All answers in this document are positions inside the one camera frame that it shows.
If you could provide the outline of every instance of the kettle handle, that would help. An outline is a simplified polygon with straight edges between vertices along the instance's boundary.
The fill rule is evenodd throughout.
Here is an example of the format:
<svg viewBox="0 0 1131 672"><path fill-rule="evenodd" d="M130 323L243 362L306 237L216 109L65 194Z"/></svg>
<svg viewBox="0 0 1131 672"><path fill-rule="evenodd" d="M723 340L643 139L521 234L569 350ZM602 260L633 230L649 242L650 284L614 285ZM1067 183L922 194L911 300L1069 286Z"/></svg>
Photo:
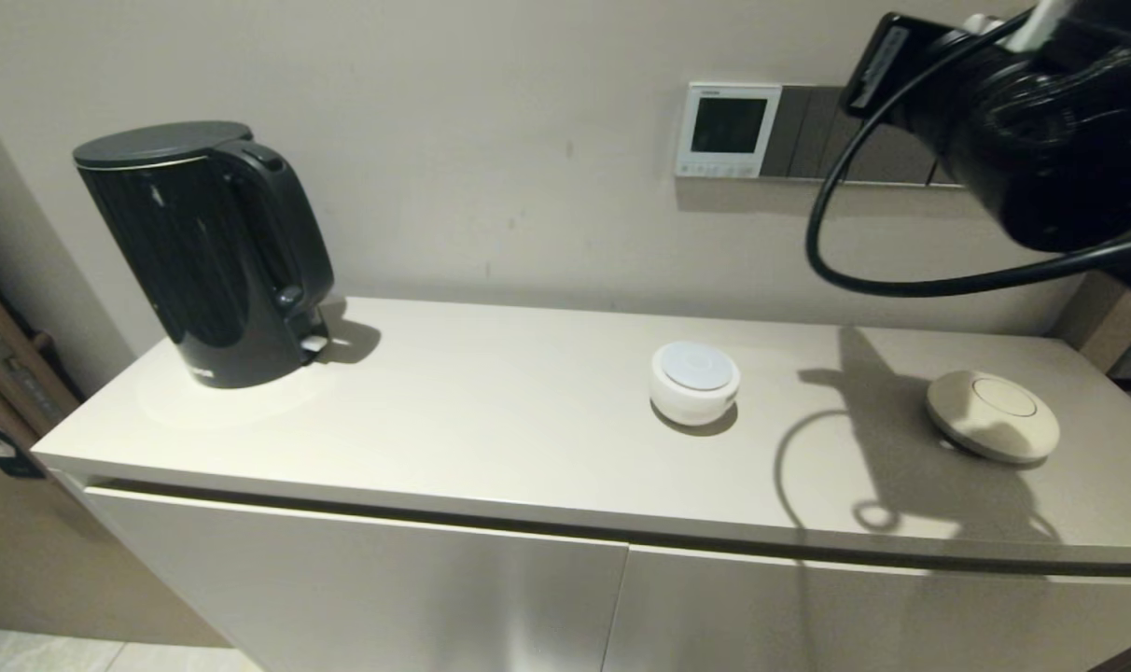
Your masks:
<svg viewBox="0 0 1131 672"><path fill-rule="evenodd" d="M250 140L224 141L213 148L213 158L251 183L271 213L266 229L293 282L279 286L275 305L284 318L313 309L334 285L334 270L296 171L275 149Z"/></svg>

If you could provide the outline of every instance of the black cable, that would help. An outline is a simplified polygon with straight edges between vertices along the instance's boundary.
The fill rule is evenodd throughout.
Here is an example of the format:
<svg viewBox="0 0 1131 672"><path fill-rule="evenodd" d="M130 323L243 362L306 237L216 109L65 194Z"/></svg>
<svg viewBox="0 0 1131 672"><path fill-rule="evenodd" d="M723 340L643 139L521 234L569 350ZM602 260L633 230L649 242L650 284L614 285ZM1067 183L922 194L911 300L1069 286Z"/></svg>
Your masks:
<svg viewBox="0 0 1131 672"><path fill-rule="evenodd" d="M840 180L847 174L847 167L851 166L852 158L856 157L856 153L864 146L864 141L881 126L881 119L884 119L884 115L897 103L901 102L910 91L917 88L930 79L930 77L934 77L942 69L949 68L958 63L958 61L967 59L967 57L974 55L984 48L1015 33L1015 31L1019 29L1030 18L1031 11L1029 9L1029 11L1018 14L1018 16L1010 18L1005 24L998 26L996 29L978 35L978 37L962 43L957 50L949 51L948 54L941 57L935 63L930 64L918 76L913 77L897 93L891 95L888 101L882 103L875 114L865 120L860 130L856 131L856 135L852 137L852 140L847 144L847 148L839 155L839 161L835 162L835 166L831 167L830 174L827 174L827 179L823 179L819 195L813 200L813 207L810 208L810 221L808 231L805 231L805 256L808 256L810 268L813 268L813 272L819 274L823 281L829 282L831 285L837 285L843 290L880 296L953 296L1004 290L1008 286L1029 285L1031 282L1055 281L1059 277L1097 268L1106 268L1108 265L1131 259L1131 239L1115 239L1115 241L1100 243L1100 245L1095 248L1062 255L1055 257L1055 259L1047 259L1038 264L1027 264L1021 267L964 277L921 282L862 279L862 277L839 273L830 268L822 260L822 253L819 251L819 235L822 232L822 218L826 216L827 206L830 204L830 196L835 193L835 188L839 187Z"/></svg>

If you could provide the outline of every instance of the thermostat screen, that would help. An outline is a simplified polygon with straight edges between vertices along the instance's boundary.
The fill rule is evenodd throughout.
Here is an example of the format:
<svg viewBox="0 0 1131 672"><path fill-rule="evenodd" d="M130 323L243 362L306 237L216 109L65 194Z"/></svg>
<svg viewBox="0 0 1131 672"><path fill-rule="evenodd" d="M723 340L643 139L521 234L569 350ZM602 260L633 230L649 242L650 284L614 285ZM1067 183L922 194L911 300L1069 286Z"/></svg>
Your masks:
<svg viewBox="0 0 1131 672"><path fill-rule="evenodd" d="M760 98L702 98L698 102L691 152L751 154L757 150L760 122L769 101Z"/></svg>

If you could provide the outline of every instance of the black electric kettle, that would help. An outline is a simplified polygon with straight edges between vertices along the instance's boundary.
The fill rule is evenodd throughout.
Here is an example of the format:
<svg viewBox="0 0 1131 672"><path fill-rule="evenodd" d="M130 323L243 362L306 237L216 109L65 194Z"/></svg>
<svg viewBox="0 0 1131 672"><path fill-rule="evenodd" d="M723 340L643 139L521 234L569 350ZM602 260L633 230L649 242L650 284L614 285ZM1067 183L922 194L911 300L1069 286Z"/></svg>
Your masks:
<svg viewBox="0 0 1131 672"><path fill-rule="evenodd" d="M159 322L210 387L279 378L328 339L321 230L292 165L251 137L245 124L205 120L72 152Z"/></svg>

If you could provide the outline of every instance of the kettle lid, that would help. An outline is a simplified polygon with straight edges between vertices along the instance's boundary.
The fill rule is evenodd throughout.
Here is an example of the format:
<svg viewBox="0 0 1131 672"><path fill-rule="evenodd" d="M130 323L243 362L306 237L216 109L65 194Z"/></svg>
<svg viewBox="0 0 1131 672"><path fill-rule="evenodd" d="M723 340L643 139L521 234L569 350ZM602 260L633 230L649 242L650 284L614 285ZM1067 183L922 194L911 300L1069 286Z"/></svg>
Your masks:
<svg viewBox="0 0 1131 672"><path fill-rule="evenodd" d="M244 123L232 120L190 120L136 128L85 141L72 152L83 169L136 169L204 157L224 141L250 140Z"/></svg>

